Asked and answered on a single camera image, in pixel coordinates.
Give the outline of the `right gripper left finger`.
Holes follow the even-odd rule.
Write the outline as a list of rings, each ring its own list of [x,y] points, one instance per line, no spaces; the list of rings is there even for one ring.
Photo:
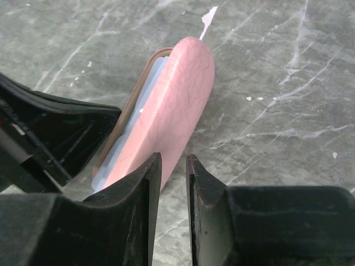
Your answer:
[[[161,154],[154,153],[83,201],[2,194],[1,264],[151,265],[161,169]]]

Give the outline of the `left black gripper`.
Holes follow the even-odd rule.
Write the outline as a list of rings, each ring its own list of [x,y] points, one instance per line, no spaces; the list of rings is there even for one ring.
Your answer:
[[[115,106],[33,91],[1,74],[1,149],[25,172],[25,192],[62,191],[112,132]]]

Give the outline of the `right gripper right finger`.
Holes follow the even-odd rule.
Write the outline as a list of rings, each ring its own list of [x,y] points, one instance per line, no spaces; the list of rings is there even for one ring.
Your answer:
[[[353,265],[354,196],[337,186],[227,186],[186,158],[193,265]]]

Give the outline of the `pink glasses case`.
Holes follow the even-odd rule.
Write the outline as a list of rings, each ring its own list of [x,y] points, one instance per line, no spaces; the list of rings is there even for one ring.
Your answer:
[[[165,185],[206,106],[214,77],[212,51],[198,38],[157,51],[98,158],[92,189],[98,192],[122,179],[155,152],[161,154]]]

